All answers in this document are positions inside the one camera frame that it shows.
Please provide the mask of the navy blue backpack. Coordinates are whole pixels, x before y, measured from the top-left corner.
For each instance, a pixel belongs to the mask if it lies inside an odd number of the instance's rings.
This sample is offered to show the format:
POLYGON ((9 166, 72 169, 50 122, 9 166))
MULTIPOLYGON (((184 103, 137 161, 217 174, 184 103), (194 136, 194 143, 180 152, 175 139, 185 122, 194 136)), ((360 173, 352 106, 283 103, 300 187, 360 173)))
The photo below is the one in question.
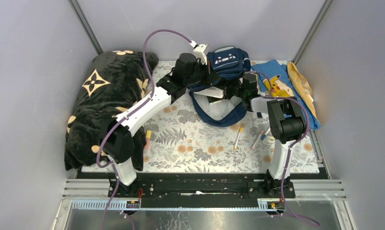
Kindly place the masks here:
POLYGON ((229 87, 239 84, 246 71, 251 69, 249 54, 237 47, 226 46, 207 54, 214 72, 221 78, 212 86, 189 86, 189 96, 201 120, 215 127, 229 127, 246 115, 244 103, 238 97, 226 96, 229 87))

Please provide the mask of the orange capped white marker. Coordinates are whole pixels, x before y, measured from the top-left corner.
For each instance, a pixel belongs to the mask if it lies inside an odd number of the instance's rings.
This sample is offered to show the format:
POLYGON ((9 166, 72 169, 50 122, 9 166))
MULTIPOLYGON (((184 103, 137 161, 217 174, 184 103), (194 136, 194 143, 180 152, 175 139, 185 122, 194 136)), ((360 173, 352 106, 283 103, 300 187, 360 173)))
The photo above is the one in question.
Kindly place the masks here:
POLYGON ((261 130, 259 135, 256 137, 255 141, 251 145, 251 147, 250 147, 251 150, 254 150, 254 148, 256 147, 256 144, 259 142, 259 140, 261 140, 263 135, 264 135, 264 130, 261 130))

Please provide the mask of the blue capped white marker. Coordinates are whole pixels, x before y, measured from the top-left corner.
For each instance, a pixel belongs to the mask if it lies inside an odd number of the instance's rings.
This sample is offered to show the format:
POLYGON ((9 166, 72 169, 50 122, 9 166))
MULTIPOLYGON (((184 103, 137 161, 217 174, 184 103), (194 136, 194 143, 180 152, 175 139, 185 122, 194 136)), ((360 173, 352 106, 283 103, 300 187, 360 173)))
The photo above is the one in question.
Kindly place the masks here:
POLYGON ((266 138, 266 136, 268 135, 268 133, 270 132, 270 127, 262 134, 261 136, 261 140, 264 140, 266 138))

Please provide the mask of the pink highlighter pen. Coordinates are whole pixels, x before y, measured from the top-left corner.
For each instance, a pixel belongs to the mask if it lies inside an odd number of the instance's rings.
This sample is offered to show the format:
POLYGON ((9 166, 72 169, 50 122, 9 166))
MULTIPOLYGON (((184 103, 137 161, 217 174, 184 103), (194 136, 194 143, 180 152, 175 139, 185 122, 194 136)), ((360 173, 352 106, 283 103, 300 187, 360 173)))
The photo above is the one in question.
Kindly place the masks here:
POLYGON ((143 152, 146 154, 147 152, 149 152, 150 150, 150 143, 151 143, 151 135, 152 135, 152 131, 151 130, 147 130, 146 132, 146 145, 144 146, 144 149, 143 149, 143 152))

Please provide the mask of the yellow capped white marker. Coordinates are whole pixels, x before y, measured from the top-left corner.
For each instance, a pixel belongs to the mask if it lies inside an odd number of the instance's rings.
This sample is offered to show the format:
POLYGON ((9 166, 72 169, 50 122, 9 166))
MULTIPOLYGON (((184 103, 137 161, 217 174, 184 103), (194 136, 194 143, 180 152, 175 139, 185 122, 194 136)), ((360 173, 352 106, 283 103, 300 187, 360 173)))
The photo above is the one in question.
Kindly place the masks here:
POLYGON ((233 149, 234 149, 234 150, 237 150, 238 142, 239 142, 239 139, 240 139, 240 136, 241 136, 242 131, 243 131, 243 128, 240 127, 239 130, 238 130, 238 133, 237 133, 237 136, 236 136, 234 145, 233 145, 233 149))

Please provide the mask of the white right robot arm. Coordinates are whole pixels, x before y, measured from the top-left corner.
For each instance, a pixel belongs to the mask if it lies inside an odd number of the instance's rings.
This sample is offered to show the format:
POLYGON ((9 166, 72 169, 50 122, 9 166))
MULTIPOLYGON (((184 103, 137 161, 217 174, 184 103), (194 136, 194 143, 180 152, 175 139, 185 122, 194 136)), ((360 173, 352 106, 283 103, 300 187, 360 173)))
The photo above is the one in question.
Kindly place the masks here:
POLYGON ((241 79, 232 80, 224 87, 227 99, 238 97, 246 110, 268 114, 269 128, 275 139, 273 160, 268 169, 273 179, 265 182, 264 191, 270 197, 277 197, 283 191, 279 180, 289 177, 291 149, 308 131, 308 120, 304 107, 296 97, 261 96, 257 90, 257 77, 247 73, 241 79))

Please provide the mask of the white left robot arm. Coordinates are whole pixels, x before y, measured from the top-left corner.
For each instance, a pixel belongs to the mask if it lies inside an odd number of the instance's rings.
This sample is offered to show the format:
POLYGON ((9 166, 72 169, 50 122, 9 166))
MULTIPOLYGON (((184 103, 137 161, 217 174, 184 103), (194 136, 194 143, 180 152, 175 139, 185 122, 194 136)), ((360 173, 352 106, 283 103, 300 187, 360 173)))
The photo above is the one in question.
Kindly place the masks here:
POLYGON ((194 84, 211 87, 219 80, 213 63, 207 58, 182 53, 172 70, 155 83, 150 95, 101 126, 100 151, 107 154, 113 165, 121 193, 131 197, 138 190, 132 160, 136 152, 133 138, 137 131, 156 113, 182 97, 188 87, 194 84))

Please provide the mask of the yellow snack bag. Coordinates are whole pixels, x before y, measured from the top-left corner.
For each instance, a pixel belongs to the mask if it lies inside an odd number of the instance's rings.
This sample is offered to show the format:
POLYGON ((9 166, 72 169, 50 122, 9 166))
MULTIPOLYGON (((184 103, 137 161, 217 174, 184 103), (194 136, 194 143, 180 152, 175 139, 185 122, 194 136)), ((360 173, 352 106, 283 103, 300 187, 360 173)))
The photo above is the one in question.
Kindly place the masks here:
POLYGON ((312 97, 313 90, 309 85, 308 80, 304 75, 302 75, 298 71, 296 65, 293 62, 287 64, 287 72, 296 92, 299 94, 300 98, 305 102, 311 114, 316 117, 316 111, 313 104, 314 100, 312 97))

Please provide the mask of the blue pikachu cloth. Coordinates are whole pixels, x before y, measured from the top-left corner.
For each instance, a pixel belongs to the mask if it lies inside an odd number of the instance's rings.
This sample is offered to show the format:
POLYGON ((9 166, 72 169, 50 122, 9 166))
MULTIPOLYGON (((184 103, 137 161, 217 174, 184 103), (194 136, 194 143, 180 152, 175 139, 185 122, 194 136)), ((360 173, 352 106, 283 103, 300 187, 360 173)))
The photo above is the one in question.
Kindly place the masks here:
POLYGON ((261 92, 271 91, 271 96, 273 97, 296 97, 308 113, 310 129, 318 130, 321 128, 321 123, 317 116, 315 117, 311 114, 305 102, 293 87, 287 72, 288 63, 281 64, 275 59, 257 64, 252 62, 251 70, 257 72, 258 88, 261 92))

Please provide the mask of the floral table mat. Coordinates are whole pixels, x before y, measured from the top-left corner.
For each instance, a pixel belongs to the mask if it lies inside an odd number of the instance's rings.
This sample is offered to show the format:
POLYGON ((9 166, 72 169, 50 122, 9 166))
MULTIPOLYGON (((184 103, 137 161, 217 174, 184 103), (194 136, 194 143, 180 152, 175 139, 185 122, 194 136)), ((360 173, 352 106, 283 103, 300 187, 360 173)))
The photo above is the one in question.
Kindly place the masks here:
POLYGON ((247 113, 232 126, 214 127, 200 119, 188 94, 144 127, 152 131, 150 150, 143 158, 146 173, 264 173, 275 150, 271 134, 250 149, 260 131, 269 127, 266 115, 247 113), (234 150, 240 127, 243 131, 234 150))

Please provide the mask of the black floral blanket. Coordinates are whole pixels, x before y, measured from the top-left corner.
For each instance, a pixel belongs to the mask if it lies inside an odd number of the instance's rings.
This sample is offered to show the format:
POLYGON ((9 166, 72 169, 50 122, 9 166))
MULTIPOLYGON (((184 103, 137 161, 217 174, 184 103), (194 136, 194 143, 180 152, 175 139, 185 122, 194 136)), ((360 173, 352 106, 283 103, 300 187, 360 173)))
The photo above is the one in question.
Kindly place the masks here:
POLYGON ((96 56, 89 67, 67 122, 65 169, 96 163, 100 127, 110 118, 127 111, 149 93, 149 76, 158 65, 155 53, 119 50, 96 56))

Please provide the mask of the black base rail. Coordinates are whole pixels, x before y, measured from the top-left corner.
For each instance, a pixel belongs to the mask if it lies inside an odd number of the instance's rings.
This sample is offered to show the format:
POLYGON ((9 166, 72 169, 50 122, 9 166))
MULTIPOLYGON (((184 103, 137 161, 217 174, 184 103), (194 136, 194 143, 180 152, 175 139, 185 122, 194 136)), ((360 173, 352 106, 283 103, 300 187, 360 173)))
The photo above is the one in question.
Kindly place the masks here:
POLYGON ((109 178, 108 196, 135 198, 142 208, 257 208, 259 199, 294 198, 289 180, 264 173, 139 173, 131 185, 109 178))

